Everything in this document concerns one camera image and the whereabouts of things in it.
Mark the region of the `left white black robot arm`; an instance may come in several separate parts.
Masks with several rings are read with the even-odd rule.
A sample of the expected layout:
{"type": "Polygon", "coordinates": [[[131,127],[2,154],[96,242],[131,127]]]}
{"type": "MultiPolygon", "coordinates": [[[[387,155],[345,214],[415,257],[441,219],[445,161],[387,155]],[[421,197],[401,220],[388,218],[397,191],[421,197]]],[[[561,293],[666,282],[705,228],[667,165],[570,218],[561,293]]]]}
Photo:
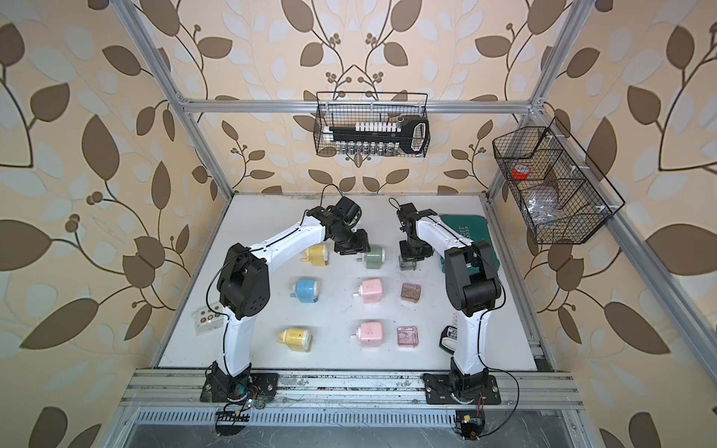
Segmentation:
{"type": "Polygon", "coordinates": [[[371,249],[364,229],[357,229],[362,210],[343,196],[336,205],[315,206],[285,231],[252,246],[237,243],[226,254],[216,274],[218,301],[227,323],[221,339],[221,355],[211,365],[211,375],[230,388],[249,377],[250,347],[255,316],[267,306],[270,273],[304,250],[326,240],[339,255],[366,253],[371,249]]]}

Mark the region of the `green pencil sharpener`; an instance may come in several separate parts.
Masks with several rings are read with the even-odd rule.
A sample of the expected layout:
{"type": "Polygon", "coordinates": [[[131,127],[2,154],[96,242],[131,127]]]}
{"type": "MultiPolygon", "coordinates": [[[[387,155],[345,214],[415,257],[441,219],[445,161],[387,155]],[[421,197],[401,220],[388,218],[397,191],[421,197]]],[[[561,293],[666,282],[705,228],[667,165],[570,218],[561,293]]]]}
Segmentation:
{"type": "Polygon", "coordinates": [[[367,270],[379,270],[386,262],[386,250],[382,246],[371,246],[367,252],[363,252],[358,257],[367,270]]]}

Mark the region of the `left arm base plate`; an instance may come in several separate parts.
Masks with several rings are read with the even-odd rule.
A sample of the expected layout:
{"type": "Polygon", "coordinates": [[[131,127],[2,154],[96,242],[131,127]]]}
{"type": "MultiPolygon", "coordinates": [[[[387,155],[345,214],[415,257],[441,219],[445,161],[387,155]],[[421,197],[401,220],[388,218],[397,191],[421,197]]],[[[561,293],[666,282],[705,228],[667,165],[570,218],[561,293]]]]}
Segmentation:
{"type": "Polygon", "coordinates": [[[221,370],[208,371],[202,387],[200,401],[209,403],[259,401],[271,402],[278,391],[277,373],[242,373],[230,378],[221,370]]]}

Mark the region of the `grey green tray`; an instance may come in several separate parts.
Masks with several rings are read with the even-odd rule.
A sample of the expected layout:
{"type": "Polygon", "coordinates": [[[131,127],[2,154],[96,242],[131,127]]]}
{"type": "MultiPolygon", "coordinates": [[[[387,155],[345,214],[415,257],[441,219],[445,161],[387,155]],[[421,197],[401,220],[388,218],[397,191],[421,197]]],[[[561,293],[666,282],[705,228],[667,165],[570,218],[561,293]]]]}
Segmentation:
{"type": "Polygon", "coordinates": [[[418,263],[412,259],[399,258],[399,267],[402,271],[415,271],[418,263]]]}

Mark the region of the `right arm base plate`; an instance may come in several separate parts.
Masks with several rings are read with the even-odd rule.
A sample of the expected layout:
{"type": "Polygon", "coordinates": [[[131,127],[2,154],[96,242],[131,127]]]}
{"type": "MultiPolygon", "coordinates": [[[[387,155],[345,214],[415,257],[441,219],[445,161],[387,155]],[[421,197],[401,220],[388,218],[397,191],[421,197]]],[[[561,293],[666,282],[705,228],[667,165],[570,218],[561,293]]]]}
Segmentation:
{"type": "Polygon", "coordinates": [[[427,404],[473,405],[481,399],[484,405],[502,403],[496,377],[488,373],[462,375],[457,373],[422,375],[427,404]]]}

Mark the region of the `yellow sharpener top row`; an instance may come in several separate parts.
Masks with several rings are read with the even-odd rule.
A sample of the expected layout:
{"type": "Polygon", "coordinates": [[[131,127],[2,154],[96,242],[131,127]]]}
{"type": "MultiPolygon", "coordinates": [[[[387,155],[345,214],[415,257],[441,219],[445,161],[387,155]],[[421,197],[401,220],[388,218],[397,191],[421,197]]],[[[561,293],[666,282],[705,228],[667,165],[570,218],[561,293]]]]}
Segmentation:
{"type": "Polygon", "coordinates": [[[329,264],[329,250],[325,244],[310,246],[304,250],[302,262],[310,263],[313,266],[323,267],[329,264]]]}

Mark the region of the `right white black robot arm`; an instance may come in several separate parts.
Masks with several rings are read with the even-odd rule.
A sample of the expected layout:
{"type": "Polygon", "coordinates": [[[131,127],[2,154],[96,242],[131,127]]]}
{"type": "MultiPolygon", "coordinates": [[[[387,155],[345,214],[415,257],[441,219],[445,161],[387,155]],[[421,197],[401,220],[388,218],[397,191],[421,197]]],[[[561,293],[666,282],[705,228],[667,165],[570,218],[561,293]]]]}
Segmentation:
{"type": "Polygon", "coordinates": [[[451,230],[431,209],[417,210],[413,203],[396,206],[401,231],[400,263],[416,267],[433,254],[444,259],[444,285],[452,307],[461,313],[457,346],[451,358],[449,390],[457,401],[475,401],[488,386],[485,365],[484,320],[502,296],[502,283],[492,263],[492,247],[451,230]]]}

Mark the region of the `brown pink tray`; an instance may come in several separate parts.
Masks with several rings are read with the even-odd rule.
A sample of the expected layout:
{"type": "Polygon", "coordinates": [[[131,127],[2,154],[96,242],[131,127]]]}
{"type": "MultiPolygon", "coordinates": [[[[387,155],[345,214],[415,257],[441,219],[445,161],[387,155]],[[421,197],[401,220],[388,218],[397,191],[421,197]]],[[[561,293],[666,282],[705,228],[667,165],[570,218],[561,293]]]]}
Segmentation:
{"type": "Polygon", "coordinates": [[[401,286],[401,299],[416,304],[420,301],[422,288],[420,285],[404,283],[401,286]]]}

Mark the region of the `blue pencil sharpener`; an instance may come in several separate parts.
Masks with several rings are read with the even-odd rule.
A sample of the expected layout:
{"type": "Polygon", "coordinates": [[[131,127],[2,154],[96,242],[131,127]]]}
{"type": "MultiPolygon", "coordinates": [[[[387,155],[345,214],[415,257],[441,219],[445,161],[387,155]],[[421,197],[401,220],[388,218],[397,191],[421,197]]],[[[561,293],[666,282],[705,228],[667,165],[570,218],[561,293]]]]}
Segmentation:
{"type": "Polygon", "coordinates": [[[302,304],[315,304],[319,300],[319,281],[312,278],[300,278],[294,284],[291,297],[302,304]]]}

